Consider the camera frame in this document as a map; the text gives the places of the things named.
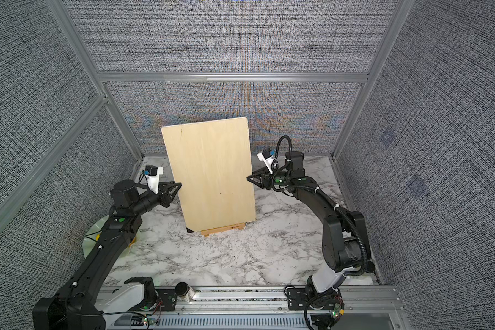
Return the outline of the light plywood board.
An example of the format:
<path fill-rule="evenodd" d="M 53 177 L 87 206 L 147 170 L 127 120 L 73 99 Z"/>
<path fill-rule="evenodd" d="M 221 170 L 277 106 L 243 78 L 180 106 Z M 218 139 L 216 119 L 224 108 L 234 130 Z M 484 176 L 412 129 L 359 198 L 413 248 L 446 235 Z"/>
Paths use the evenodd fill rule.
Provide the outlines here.
<path fill-rule="evenodd" d="M 246 117 L 161 129 L 186 228 L 214 230 L 256 219 Z"/>

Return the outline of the small wooden easel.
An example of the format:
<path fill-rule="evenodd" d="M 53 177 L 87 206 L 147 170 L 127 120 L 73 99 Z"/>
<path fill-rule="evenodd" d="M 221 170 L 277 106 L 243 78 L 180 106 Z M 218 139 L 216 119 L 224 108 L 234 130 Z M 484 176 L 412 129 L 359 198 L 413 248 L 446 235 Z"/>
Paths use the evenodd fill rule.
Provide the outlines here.
<path fill-rule="evenodd" d="M 244 228 L 246 227 L 246 224 L 245 223 L 240 223 L 240 224 L 235 224 L 235 225 L 227 225 L 227 226 L 224 226 L 224 227 L 220 227 L 220 228 L 213 228 L 213 229 L 209 229 L 209 230 L 203 230 L 201 231 L 201 234 L 204 236 L 204 237 L 208 237 L 210 235 L 214 235 L 214 234 L 217 234 L 217 233 L 220 233 L 220 232 L 225 232 L 225 231 L 229 231 L 229 230 L 243 230 Z"/>

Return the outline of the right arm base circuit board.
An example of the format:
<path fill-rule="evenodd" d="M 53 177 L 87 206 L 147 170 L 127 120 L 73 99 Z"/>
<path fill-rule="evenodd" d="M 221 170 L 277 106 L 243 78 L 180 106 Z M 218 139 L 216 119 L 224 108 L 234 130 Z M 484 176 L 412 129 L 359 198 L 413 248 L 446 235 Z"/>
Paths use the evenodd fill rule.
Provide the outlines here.
<path fill-rule="evenodd" d="M 340 318 L 344 313 L 345 313 L 345 307 L 341 304 L 335 304 L 331 312 L 331 318 L 333 320 L 340 320 Z"/>

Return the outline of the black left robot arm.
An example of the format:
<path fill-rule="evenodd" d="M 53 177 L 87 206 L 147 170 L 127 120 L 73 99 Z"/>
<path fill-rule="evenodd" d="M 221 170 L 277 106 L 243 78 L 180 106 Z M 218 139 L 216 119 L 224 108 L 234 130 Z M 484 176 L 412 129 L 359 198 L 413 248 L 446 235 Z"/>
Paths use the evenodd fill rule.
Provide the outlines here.
<path fill-rule="evenodd" d="M 153 279 L 127 280 L 122 289 L 102 304 L 99 292 L 114 264 L 136 238 L 142 216 L 156 206 L 169 207 L 182 185 L 161 181 L 157 191 L 133 180 L 114 185 L 100 236 L 74 275 L 51 298 L 42 298 L 32 311 L 35 329 L 106 329 L 119 316 L 139 316 L 150 325 L 146 312 L 158 305 Z"/>

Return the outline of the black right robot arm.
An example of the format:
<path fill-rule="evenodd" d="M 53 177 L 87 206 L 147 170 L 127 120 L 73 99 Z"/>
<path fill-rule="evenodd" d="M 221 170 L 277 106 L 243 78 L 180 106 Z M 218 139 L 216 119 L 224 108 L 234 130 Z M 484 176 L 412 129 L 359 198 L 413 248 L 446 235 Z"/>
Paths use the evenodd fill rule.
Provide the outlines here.
<path fill-rule="evenodd" d="M 364 216 L 351 212 L 325 193 L 317 181 L 305 174 L 304 154 L 291 151 L 279 166 L 275 151 L 265 149 L 257 155 L 262 169 L 247 181 L 266 190 L 290 195 L 305 204 L 323 225 L 322 253 L 324 264 L 308 279 L 303 299 L 310 305 L 303 309 L 324 309 L 332 303 L 342 310 L 339 287 L 350 276 L 375 272 Z"/>

